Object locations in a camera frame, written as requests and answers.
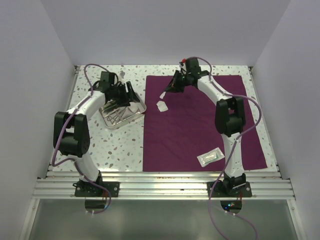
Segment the white gauze pad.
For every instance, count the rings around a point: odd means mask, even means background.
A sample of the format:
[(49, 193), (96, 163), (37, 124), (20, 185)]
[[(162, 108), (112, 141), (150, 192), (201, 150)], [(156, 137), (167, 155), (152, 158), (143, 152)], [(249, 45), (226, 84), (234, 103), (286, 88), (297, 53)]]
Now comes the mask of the white gauze pad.
[(156, 106), (160, 112), (166, 112), (168, 110), (168, 107), (164, 101), (158, 101)]
[(140, 113), (139, 106), (138, 106), (138, 104), (136, 102), (130, 102), (130, 106), (128, 107), (128, 110), (132, 114), (139, 114)]
[(163, 99), (163, 98), (165, 97), (165, 95), (166, 95), (166, 92), (164, 91), (164, 92), (159, 96), (159, 98), (160, 98), (160, 99)]

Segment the steel surgical scissors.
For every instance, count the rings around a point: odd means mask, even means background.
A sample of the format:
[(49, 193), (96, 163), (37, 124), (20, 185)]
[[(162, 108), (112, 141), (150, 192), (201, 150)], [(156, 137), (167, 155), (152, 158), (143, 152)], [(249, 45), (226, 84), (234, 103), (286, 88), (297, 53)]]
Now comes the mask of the steel surgical scissors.
[(111, 122), (113, 125), (117, 124), (118, 122), (122, 121), (123, 120), (123, 116), (125, 114), (127, 110), (127, 107), (120, 107), (120, 108), (117, 108), (113, 111), (111, 111), (106, 119)]

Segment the stainless steel tray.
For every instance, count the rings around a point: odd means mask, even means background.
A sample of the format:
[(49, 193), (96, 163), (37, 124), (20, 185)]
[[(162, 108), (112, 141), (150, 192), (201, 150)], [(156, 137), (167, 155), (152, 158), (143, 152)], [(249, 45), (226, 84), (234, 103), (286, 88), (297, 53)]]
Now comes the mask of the stainless steel tray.
[(130, 101), (126, 106), (120, 106), (115, 100), (111, 100), (99, 108), (107, 129), (118, 129), (145, 113), (147, 106), (137, 92), (134, 92), (133, 98), (134, 101)]

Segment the steel hemostat forceps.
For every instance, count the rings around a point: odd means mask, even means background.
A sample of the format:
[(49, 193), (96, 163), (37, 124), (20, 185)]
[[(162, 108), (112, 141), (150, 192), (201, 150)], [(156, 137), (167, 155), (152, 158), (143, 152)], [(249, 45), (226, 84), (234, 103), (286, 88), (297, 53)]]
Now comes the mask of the steel hemostat forceps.
[(116, 125), (119, 124), (120, 122), (124, 121), (127, 118), (126, 114), (124, 111), (119, 111), (118, 113), (111, 114), (108, 117), (106, 117), (106, 120), (111, 124), (111, 125)]

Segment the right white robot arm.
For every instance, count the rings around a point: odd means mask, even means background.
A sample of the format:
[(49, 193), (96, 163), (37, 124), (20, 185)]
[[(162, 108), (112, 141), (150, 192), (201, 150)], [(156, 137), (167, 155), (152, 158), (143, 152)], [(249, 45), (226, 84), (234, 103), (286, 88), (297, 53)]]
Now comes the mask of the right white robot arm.
[(180, 62), (166, 92), (182, 93), (187, 86), (193, 86), (204, 93), (215, 105), (214, 124), (221, 134), (224, 144), (225, 167), (223, 180), (219, 180), (214, 190), (234, 197), (246, 185), (243, 167), (241, 133), (246, 125), (244, 98), (235, 96), (224, 89), (209, 71), (202, 70), (197, 57), (189, 57)]

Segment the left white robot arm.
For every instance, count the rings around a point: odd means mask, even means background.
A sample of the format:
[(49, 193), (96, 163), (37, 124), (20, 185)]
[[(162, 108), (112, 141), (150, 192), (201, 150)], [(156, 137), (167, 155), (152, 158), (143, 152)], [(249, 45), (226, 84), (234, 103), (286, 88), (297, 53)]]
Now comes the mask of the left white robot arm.
[(89, 83), (85, 97), (68, 111), (59, 111), (54, 116), (53, 167), (71, 161), (79, 173), (79, 181), (87, 183), (86, 190), (92, 196), (103, 193), (101, 172), (93, 163), (90, 154), (90, 131), (88, 121), (105, 104), (114, 101), (119, 107), (129, 107), (139, 102), (139, 96), (130, 81), (120, 82), (114, 72), (102, 71), (100, 79)]

